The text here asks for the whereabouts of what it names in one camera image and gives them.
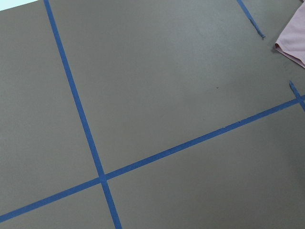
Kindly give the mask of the pink Snoopy t-shirt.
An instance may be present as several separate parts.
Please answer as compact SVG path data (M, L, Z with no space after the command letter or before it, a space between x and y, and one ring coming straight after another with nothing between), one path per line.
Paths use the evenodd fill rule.
M296 10L274 45L282 55L305 67L305 2Z

